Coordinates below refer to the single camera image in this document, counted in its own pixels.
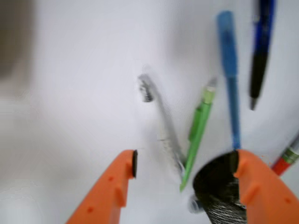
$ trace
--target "silver pen tip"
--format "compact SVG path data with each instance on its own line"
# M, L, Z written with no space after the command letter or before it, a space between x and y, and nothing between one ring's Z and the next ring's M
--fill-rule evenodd
M257 98L251 98L251 102L250 102L250 109L252 111L254 111L255 107L256 107L256 103L257 103Z
M212 78L207 86L216 88L217 78Z

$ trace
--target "green mechanical pencil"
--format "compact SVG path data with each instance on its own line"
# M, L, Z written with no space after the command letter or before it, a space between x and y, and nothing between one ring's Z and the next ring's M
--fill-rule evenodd
M185 164L185 175L183 177L182 184L180 185L181 192L184 190L188 182L190 173L192 171L196 154L200 146L202 136L205 131L206 122L209 118L209 114L211 111L212 102L215 96L215 90L216 90L216 79L214 78L205 87L204 96L201 101L201 104L195 110L193 125L191 127L190 134L189 134L190 147L187 156L187 161Z

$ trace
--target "blue cap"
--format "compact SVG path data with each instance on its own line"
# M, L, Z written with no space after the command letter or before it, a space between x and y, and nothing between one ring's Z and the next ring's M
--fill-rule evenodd
M220 39L222 65L225 76L236 77L237 55L235 47L234 16L230 11L222 12L217 17L218 35Z

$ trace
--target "pen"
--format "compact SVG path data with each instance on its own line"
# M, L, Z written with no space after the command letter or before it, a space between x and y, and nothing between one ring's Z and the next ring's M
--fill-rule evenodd
M167 120L160 94L149 75L141 74L138 77L138 87L142 96L143 109L153 112L158 122L157 141L165 158L167 171L172 180L180 184L185 172L180 148L171 138L171 125Z
M293 142L286 148L282 156L273 165L272 169L277 175L282 175L299 158L299 133Z
M266 70L274 16L274 5L274 0L259 0L256 2L256 36L250 83L251 110L255 109Z
M233 149L241 147L239 125L239 97L237 79L237 54L235 47L234 18L230 11L222 12L217 17L218 34L221 47L222 66L227 81L230 120L233 134Z
M216 79L213 78L210 81L210 83L205 87L204 96L201 101L201 104L195 110L193 125L189 133L190 147L188 151L187 161L185 164L185 175L183 177L182 184L180 185L181 192L184 190L188 182L190 173L192 171L196 154L200 146L202 136L204 134L206 122L209 118L212 102L215 96L215 91L216 91Z

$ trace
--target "black mesh object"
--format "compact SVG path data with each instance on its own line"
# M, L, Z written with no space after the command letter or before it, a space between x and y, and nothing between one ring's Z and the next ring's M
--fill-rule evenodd
M206 164L195 176L193 188L213 224L246 224L239 199L239 182L231 171L231 153Z

